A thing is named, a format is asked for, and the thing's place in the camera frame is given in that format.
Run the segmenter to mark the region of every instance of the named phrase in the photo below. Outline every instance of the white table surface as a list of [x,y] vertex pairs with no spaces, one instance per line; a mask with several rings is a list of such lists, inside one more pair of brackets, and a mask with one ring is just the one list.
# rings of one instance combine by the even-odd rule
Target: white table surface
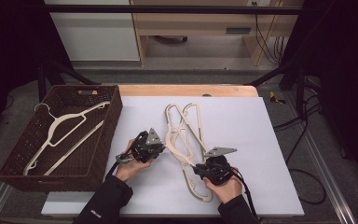
[[[260,97],[134,97],[122,96],[123,110],[112,140],[106,172],[128,141],[139,132],[154,128],[165,141],[165,107],[200,104],[204,143],[207,148],[234,147],[227,154],[231,166],[240,169],[248,185],[255,211],[261,217],[303,216],[293,181],[284,163],[267,109]],[[198,175],[193,175],[197,190],[205,191]],[[128,182],[134,194],[120,211],[123,217],[216,217],[219,202],[204,203],[192,196],[186,186],[179,161],[166,148]],[[76,217],[93,192],[51,192],[42,214]]]

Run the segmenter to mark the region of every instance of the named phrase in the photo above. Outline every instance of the black sleeve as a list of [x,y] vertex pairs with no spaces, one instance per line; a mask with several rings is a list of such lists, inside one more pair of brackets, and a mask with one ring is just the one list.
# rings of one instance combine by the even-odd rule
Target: black sleeve
[[228,203],[220,203],[218,211],[226,224],[258,224],[242,195]]
[[95,191],[73,224],[115,224],[120,208],[132,196],[132,189],[117,177],[110,175]]

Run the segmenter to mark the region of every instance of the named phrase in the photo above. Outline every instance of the wicker basket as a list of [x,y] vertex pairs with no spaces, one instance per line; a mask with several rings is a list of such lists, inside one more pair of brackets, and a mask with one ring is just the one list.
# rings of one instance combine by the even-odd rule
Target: wicker basket
[[[36,167],[23,171],[36,151],[48,139],[48,129],[55,118],[77,114],[98,103],[110,105],[94,109],[86,120],[57,146],[47,146],[37,159]],[[0,180],[22,191],[94,191],[103,182],[112,138],[123,104],[118,86],[54,86],[43,100],[16,146],[0,170]],[[66,119],[57,126],[50,140],[57,143],[83,118]],[[50,175],[46,171],[98,123],[103,126],[88,137]]]

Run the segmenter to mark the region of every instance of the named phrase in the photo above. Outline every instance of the wooden edge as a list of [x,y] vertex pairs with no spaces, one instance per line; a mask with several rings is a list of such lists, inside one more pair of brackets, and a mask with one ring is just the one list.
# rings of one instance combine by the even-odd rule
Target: wooden edge
[[119,85],[122,96],[258,97],[254,86],[237,85]]

